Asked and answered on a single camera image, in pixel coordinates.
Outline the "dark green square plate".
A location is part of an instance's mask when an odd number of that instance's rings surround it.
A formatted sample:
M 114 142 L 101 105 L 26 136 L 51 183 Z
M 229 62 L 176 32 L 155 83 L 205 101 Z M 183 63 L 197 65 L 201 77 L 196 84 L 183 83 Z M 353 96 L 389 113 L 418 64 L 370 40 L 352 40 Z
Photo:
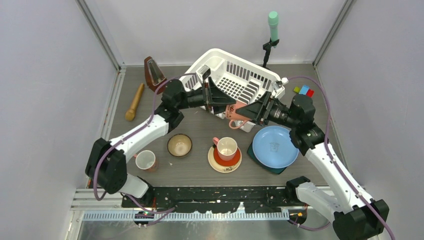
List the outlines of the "dark green square plate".
M 247 149 L 247 155 L 261 168 L 265 169 L 266 171 L 275 174 L 275 175 L 280 175 L 282 172 L 284 172 L 286 170 L 286 167 L 283 168 L 271 168 L 268 166 L 265 166 L 264 164 L 262 164 L 255 156 L 254 151 L 253 151 L 253 143 L 251 142 L 248 149 Z

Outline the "green microphone on stand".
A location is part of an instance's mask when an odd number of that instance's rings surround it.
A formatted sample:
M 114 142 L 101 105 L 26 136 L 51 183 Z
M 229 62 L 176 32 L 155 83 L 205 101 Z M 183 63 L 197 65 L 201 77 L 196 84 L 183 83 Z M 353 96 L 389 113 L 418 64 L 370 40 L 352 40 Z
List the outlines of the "green microphone on stand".
M 271 11 L 268 14 L 267 22 L 270 29 L 270 39 L 262 46 L 262 49 L 265 51 L 262 67 L 265 69 L 267 68 L 272 48 L 275 48 L 280 41 L 278 36 L 279 14 L 276 11 Z

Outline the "colourful toy blocks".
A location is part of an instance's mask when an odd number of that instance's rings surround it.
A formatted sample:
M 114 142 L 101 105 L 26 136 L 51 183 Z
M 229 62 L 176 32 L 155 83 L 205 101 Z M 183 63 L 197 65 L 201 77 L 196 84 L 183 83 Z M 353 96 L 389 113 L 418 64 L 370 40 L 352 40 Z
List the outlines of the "colourful toy blocks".
M 302 87 L 298 87 L 298 86 L 296 86 L 294 89 L 293 89 L 293 91 L 296 93 L 296 94 L 300 94 L 300 95 L 306 95 L 306 96 L 308 96 L 308 97 L 312 97 L 313 95 L 314 95 L 314 93 L 315 93 L 315 91 L 314 90 L 312 90 L 312 89 L 310 89 L 310 87 L 309 86 L 307 86 L 307 85 L 303 85 Z

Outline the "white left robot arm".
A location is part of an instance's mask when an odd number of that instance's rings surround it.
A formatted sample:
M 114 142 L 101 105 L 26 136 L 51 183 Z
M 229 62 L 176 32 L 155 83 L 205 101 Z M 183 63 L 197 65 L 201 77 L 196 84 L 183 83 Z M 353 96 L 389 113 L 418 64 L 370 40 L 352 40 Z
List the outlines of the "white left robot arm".
M 147 120 L 117 138 L 99 138 L 94 142 L 85 174 L 92 179 L 98 201 L 104 198 L 98 194 L 98 188 L 102 188 L 108 194 L 131 195 L 141 207 L 148 207 L 154 199 L 149 190 L 151 186 L 127 172 L 127 163 L 133 155 L 173 131 L 184 118 L 183 109 L 204 106 L 209 111 L 221 113 L 228 105 L 236 103 L 211 79 L 196 90 L 186 91 L 177 78 L 166 80 L 158 89 L 162 90 L 161 104 L 153 109 Z

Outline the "pink cup white inside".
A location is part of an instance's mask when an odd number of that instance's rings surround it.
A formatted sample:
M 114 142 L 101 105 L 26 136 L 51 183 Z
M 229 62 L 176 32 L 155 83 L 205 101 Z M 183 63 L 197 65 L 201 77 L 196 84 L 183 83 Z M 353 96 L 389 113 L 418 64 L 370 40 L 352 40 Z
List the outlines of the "pink cup white inside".
M 235 157 L 237 150 L 238 150 L 238 144 L 233 138 L 231 138 L 231 137 L 223 137 L 223 138 L 214 137 L 212 139 L 212 141 L 217 148 L 218 156 L 223 161 L 230 161 Z

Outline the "orange saucer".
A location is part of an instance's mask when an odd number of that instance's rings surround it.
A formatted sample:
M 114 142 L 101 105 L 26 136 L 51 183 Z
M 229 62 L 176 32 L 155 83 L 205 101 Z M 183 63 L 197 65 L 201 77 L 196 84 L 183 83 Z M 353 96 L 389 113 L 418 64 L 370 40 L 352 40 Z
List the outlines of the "orange saucer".
M 219 155 L 218 149 L 215 147 L 213 150 L 213 157 L 219 165 L 224 167 L 230 167 L 236 165 L 242 159 L 242 154 L 240 149 L 238 148 L 236 150 L 235 155 L 230 160 L 223 160 Z

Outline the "pink mug with handle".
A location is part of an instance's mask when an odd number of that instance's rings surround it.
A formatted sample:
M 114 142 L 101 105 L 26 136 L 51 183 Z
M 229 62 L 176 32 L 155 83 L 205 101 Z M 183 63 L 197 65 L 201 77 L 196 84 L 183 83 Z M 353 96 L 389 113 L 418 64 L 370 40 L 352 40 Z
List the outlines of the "pink mug with handle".
M 224 114 L 225 114 L 225 118 L 229 119 L 229 124 L 228 126 L 235 130 L 235 129 L 240 129 L 242 126 L 244 126 L 248 121 L 250 121 L 251 119 L 248 117 L 245 117 L 243 115 L 240 115 L 238 113 L 236 113 L 236 110 L 247 106 L 246 103 L 241 102 L 241 101 L 237 101 L 235 104 L 228 104 L 225 108 Z M 241 121 L 241 124 L 238 126 L 233 126 L 233 123 L 236 121 Z

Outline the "light blue plate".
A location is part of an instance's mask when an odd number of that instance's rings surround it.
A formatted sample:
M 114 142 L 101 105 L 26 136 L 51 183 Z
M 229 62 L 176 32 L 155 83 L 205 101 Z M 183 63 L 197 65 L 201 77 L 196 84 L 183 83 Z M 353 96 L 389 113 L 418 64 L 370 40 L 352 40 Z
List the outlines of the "light blue plate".
M 259 130 L 252 140 L 256 159 L 272 169 L 283 169 L 295 162 L 299 150 L 290 138 L 290 131 L 282 126 L 267 126 Z

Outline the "cream patterned plate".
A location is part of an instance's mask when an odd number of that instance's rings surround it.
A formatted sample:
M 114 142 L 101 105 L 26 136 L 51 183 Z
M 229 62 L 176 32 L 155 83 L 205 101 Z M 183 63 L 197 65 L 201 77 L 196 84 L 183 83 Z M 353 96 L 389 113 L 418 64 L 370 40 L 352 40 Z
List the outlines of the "cream patterned plate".
M 207 154 L 208 163 L 215 171 L 217 171 L 219 173 L 231 173 L 231 172 L 235 171 L 241 165 L 242 159 L 243 159 L 242 157 L 241 157 L 241 160 L 236 165 L 233 165 L 233 166 L 221 166 L 221 165 L 219 165 L 215 161 L 214 155 L 213 155 L 215 148 L 216 148 L 215 145 L 211 146 L 209 148 L 208 154 Z

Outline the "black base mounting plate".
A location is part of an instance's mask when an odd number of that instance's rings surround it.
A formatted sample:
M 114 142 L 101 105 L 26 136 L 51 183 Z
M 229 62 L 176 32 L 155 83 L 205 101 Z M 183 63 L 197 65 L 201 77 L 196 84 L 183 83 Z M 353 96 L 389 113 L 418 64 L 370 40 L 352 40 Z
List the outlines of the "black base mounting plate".
M 276 213 L 282 207 L 304 208 L 306 204 L 289 196 L 283 186 L 161 186 L 151 187 L 141 198 L 123 194 L 121 206 L 188 214 L 234 213 L 244 207 L 253 214 Z

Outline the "brown ceramic bowl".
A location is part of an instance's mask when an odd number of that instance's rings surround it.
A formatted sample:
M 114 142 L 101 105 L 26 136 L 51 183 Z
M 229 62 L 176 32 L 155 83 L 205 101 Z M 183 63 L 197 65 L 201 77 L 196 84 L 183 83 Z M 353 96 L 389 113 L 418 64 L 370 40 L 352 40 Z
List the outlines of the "brown ceramic bowl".
M 191 138 L 186 134 L 175 134 L 167 142 L 168 152 L 177 158 L 188 155 L 193 147 Z

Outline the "wooden rolling pin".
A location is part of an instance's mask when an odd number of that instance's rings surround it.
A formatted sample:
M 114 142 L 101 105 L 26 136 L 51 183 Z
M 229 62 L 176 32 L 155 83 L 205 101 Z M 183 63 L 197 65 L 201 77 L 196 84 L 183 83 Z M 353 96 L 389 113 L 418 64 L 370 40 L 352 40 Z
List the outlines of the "wooden rolling pin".
M 131 102 L 128 110 L 125 113 L 124 118 L 125 118 L 126 121 L 131 122 L 135 119 L 135 116 L 137 114 L 137 109 L 138 109 L 139 103 L 141 101 L 144 89 L 145 89 L 145 84 L 141 83 L 139 85 L 133 99 L 132 99 L 132 102 Z

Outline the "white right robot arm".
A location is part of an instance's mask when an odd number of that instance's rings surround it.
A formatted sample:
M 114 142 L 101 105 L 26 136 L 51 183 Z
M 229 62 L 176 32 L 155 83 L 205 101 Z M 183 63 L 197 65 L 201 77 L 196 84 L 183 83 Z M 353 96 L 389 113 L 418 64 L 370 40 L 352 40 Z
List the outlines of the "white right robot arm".
M 311 206 L 328 220 L 340 240 L 367 240 L 383 231 L 395 238 L 386 223 L 389 206 L 367 193 L 340 162 L 327 134 L 314 122 L 316 108 L 309 96 L 297 94 L 287 107 L 266 92 L 259 100 L 233 110 L 257 125 L 274 122 L 289 128 L 293 145 L 315 166 L 334 194 L 328 195 L 302 176 L 286 184 L 288 203 Z

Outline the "white plastic dish rack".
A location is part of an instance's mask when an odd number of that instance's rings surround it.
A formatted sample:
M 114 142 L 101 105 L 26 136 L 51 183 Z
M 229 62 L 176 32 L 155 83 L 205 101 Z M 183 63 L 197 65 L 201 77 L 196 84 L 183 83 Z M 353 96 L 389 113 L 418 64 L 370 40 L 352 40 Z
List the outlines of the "white plastic dish rack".
M 219 48 L 208 50 L 186 72 L 196 73 L 203 65 L 210 67 L 210 76 L 220 90 L 247 105 L 259 100 L 265 92 L 272 92 L 272 83 L 282 78 Z

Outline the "brown wooden metronome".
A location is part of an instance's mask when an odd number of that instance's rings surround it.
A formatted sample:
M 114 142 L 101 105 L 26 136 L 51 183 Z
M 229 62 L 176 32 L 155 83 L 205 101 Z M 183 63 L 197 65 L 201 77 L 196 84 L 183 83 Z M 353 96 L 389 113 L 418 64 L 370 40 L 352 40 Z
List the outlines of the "brown wooden metronome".
M 159 88 L 160 84 L 167 80 L 151 56 L 144 59 L 144 76 L 148 88 L 153 92 Z

